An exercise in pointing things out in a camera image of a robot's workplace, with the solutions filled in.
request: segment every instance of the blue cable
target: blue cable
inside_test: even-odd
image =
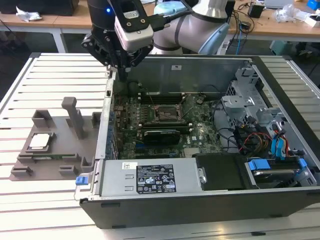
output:
[[[240,41],[241,41],[241,33],[242,33],[242,28],[241,28],[241,23],[240,23],[240,37],[238,40],[238,47],[236,48],[235,55],[238,55],[239,47],[240,47]]]

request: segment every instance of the screw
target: screw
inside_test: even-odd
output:
[[[204,176],[200,176],[200,183],[205,184],[207,182]]]

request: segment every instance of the power supply label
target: power supply label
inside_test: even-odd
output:
[[[175,193],[173,165],[136,166],[136,191],[138,194]]]

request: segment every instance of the red wire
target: red wire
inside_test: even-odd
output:
[[[253,133],[250,133],[249,136],[246,137],[246,139],[244,140],[243,145],[246,144],[246,142],[249,140],[249,138],[250,138],[251,135],[258,135],[258,134],[266,135],[269,139],[271,139],[271,138],[270,138],[267,134],[265,134],[265,133],[262,133],[262,132],[253,132]]]
[[[282,138],[285,140],[285,155],[289,156],[289,153],[288,153],[288,151],[289,151],[289,142],[284,136],[282,136]]]

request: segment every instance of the desk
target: desk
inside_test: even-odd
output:
[[[154,4],[144,5],[150,16]],[[91,19],[87,0],[80,0],[73,16],[41,15],[42,19],[25,22],[15,14],[1,14],[0,19],[14,32],[34,32],[52,34],[59,53],[67,53],[68,49],[63,34],[88,34],[91,32]],[[0,22],[0,31],[8,29]]]
[[[250,0],[236,0],[234,9],[237,10],[239,5],[249,3]],[[305,12],[314,13],[314,11],[307,7],[307,1],[296,1],[294,6]],[[244,7],[241,12],[248,13],[248,7]],[[293,42],[320,42],[320,27],[311,27],[305,22],[296,20],[296,22],[280,22],[277,23],[272,16],[275,11],[272,9],[263,10],[260,18],[253,18],[254,29],[247,35],[247,39],[251,40],[283,40]],[[239,13],[241,21],[252,23],[244,14]],[[236,32],[236,21],[232,17],[230,21],[229,33],[225,38],[224,47],[228,43],[234,33]],[[220,54],[225,53],[225,48],[220,49]]]
[[[240,4],[250,2],[250,0],[236,0],[234,9],[238,9]],[[311,9],[306,6],[306,1],[295,2],[294,5],[301,10],[310,12]],[[150,16],[154,11],[154,4],[145,4],[144,9]],[[277,23],[272,17],[274,10],[266,9],[262,12],[261,17],[254,19],[255,27],[253,32],[249,33],[247,39],[253,40],[284,40],[294,42],[320,42],[320,28],[310,27],[304,22],[282,22]],[[14,14],[0,14],[0,18],[15,32],[38,32],[50,33],[53,35],[55,44],[59,53],[68,52],[63,34],[88,34],[92,26],[89,9],[86,0],[80,0],[77,9],[73,16],[53,16],[43,15],[42,20],[24,22]],[[240,19],[246,20],[243,14],[240,14]],[[0,25],[0,31],[8,29]],[[229,34],[225,42],[228,42],[236,31],[236,22],[232,18],[230,21]],[[220,54],[225,53],[225,49],[220,48]]]

